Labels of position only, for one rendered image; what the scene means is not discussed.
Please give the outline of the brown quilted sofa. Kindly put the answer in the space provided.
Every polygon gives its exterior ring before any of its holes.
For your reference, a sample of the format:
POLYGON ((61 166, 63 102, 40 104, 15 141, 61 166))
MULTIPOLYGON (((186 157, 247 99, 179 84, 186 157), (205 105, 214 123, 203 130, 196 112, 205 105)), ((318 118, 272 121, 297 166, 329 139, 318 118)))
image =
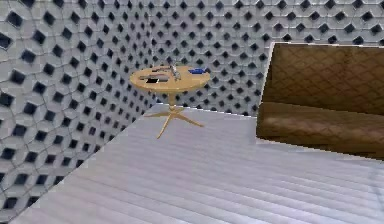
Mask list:
POLYGON ((384 161, 384 47, 272 43, 256 136, 384 161))

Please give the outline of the round wooden pedestal table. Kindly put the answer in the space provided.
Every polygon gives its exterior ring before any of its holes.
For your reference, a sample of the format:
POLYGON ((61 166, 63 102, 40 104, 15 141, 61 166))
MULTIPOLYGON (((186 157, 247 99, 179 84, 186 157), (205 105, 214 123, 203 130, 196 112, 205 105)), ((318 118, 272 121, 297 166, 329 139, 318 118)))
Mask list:
POLYGON ((202 127, 202 124, 189 119, 188 117, 182 114, 183 108, 176 106, 176 95, 183 92, 189 92, 193 90, 200 89, 204 87, 208 81, 211 79, 210 73, 205 72, 203 74, 191 74, 188 72, 189 69, 192 69, 190 66, 177 66, 178 72, 181 74, 181 80, 174 80, 171 70, 170 71, 161 71, 161 72, 152 72, 152 69, 160 67, 169 67, 169 66, 155 66, 152 68, 145 68, 133 72, 129 79, 130 83, 136 88, 148 91, 156 94, 166 94, 168 97, 169 108, 167 111, 150 114, 150 117, 166 117, 165 123, 158 134, 157 138, 160 138, 163 132, 166 130, 168 124, 173 119, 184 120, 188 123, 202 127), (164 74, 169 77, 167 82, 158 82, 158 83, 146 83, 146 81, 139 80, 140 76, 146 75, 160 75, 164 74))

